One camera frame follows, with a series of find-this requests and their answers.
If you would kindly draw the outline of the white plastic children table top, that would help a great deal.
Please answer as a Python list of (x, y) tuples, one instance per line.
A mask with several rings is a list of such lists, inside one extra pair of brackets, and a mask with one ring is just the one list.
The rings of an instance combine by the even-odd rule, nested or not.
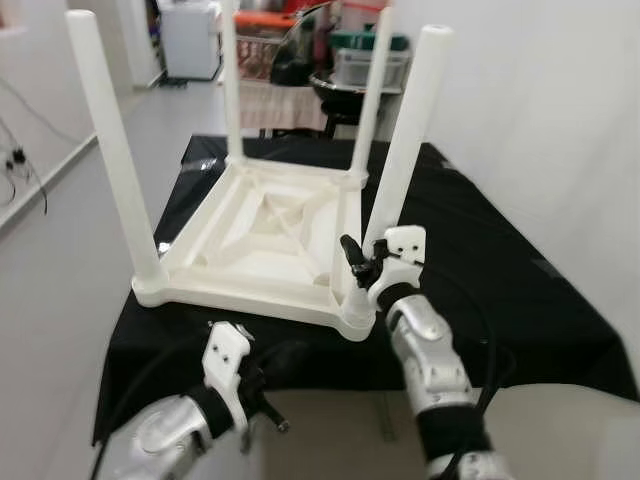
[(165, 253), (133, 280), (145, 307), (183, 303), (294, 321), (361, 342), (375, 315), (355, 300), (339, 239), (362, 233), (364, 175), (280, 161), (230, 161)]

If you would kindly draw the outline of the clear tape patch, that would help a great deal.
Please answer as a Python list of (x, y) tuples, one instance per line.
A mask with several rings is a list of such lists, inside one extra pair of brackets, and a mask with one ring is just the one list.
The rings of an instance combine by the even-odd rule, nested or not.
[(157, 242), (157, 259), (164, 262), (164, 264), (182, 260), (183, 250), (180, 248), (179, 239), (179, 236), (173, 236), (172, 238)]
[(559, 271), (556, 266), (554, 266), (552, 262), (548, 261), (547, 259), (531, 259), (531, 262), (536, 266), (536, 268), (539, 268), (541, 271), (543, 271), (543, 273), (547, 274), (549, 278), (564, 278), (561, 271)]

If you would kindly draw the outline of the box with orange lid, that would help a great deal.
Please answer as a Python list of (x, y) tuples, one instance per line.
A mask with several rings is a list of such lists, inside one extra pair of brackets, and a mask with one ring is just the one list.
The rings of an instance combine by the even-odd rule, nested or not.
[(234, 20), (239, 77), (269, 81), (276, 55), (298, 22), (296, 14), (238, 10)]

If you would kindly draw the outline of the table with beige cloth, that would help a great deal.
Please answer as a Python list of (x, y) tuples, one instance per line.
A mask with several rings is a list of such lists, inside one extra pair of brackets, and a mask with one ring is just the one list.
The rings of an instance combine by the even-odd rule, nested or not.
[(239, 82), (239, 127), (242, 131), (324, 131), (320, 97), (308, 86)]

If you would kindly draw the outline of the clear container with green lid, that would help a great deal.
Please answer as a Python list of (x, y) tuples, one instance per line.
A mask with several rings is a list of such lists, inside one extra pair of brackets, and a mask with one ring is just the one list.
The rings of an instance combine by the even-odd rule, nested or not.
[[(344, 86), (364, 87), (369, 82), (376, 32), (374, 29), (337, 29), (329, 37), (333, 50), (334, 83)], [(385, 65), (384, 90), (401, 87), (412, 58), (410, 37), (402, 33), (390, 36), (390, 51)]]

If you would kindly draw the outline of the clear plastic wrap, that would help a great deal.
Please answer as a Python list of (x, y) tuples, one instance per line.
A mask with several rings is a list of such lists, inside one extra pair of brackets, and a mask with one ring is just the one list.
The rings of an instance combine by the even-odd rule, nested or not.
[(209, 175), (219, 174), (227, 168), (225, 157), (215, 154), (195, 154), (188, 152), (180, 161), (179, 175)]

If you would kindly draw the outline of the white fridge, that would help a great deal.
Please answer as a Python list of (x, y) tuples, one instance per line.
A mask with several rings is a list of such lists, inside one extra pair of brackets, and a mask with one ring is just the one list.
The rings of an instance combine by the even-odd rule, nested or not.
[(214, 81), (221, 67), (219, 0), (156, 0), (165, 72), (182, 81)]

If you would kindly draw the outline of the black bag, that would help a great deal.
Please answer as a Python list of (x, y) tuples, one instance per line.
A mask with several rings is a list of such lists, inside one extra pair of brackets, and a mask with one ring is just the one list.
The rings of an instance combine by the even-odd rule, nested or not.
[(269, 82), (279, 86), (306, 86), (326, 54), (328, 27), (329, 15), (326, 13), (311, 12), (300, 18), (285, 33), (283, 44), (276, 51)]

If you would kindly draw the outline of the black tablecloth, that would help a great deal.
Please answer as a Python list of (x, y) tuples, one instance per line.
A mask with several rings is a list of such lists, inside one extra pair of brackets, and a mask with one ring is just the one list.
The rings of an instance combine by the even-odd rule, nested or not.
[[(567, 276), (549, 278), (531, 259), (547, 259), (471, 180), (443, 172), (448, 157), (421, 147), (401, 219), (428, 233), (422, 287), (461, 334), (471, 378), (483, 378), (492, 332), (503, 387), (568, 384), (637, 401), (639, 389), (620, 333)], [(184, 303), (155, 308), (128, 297), (120, 308), (102, 367), (91, 442), (146, 404), (200, 383), (200, 353), (209, 326), (246, 326), (257, 347), (302, 340), (306, 356), (284, 390), (402, 390), (401, 369), (387, 333), (352, 342), (326, 326)]]

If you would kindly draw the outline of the black metal table frame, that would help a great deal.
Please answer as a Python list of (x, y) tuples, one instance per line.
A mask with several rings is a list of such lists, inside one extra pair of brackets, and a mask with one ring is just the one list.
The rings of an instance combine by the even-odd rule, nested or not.
[(378, 421), (380, 438), (385, 443), (396, 443), (396, 425), (394, 425), (392, 416), (390, 416), (388, 394), (385, 392), (372, 394), (372, 404), (374, 404), (375, 419)]

